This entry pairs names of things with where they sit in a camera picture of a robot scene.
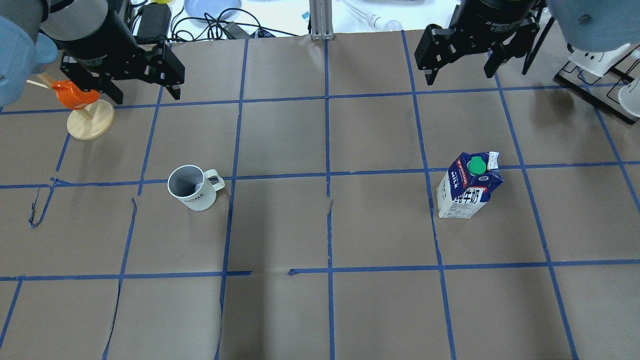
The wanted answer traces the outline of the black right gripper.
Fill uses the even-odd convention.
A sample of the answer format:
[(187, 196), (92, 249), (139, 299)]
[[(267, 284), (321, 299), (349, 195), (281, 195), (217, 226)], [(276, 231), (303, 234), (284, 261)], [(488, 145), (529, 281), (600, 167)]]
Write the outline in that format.
[(462, 0), (449, 28), (428, 25), (414, 51), (426, 83), (439, 70), (467, 55), (491, 54), (483, 66), (487, 79), (509, 59), (525, 57), (540, 30), (533, 10), (537, 0)]

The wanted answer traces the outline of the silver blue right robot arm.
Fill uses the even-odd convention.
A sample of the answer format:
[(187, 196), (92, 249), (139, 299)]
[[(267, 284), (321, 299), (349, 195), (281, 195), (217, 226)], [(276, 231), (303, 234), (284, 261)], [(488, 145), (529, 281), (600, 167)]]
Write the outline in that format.
[(425, 28), (414, 51), (416, 65), (432, 85), (444, 66), (489, 53), (483, 72), (492, 78), (510, 59), (534, 57), (537, 8), (550, 11), (576, 50), (614, 51), (639, 41), (637, 0), (462, 0), (449, 27), (431, 23)]

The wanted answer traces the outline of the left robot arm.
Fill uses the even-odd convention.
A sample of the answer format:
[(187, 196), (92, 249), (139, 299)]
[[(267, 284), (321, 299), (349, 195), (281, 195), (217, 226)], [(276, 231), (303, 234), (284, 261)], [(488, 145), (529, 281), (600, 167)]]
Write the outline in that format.
[(166, 43), (144, 50), (108, 0), (3, 0), (0, 15), (0, 102), (16, 102), (31, 75), (64, 51), (60, 69), (80, 91), (116, 104), (119, 80), (158, 84), (178, 100), (185, 66)]

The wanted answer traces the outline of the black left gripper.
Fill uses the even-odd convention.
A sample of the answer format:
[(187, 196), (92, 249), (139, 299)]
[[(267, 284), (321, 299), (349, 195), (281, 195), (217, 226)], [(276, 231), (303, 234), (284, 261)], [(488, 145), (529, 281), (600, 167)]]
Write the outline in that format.
[(51, 0), (40, 29), (66, 55), (60, 71), (83, 92), (97, 91), (123, 104), (112, 80), (158, 84), (181, 99), (185, 66), (166, 43), (152, 48), (152, 62), (107, 0)]

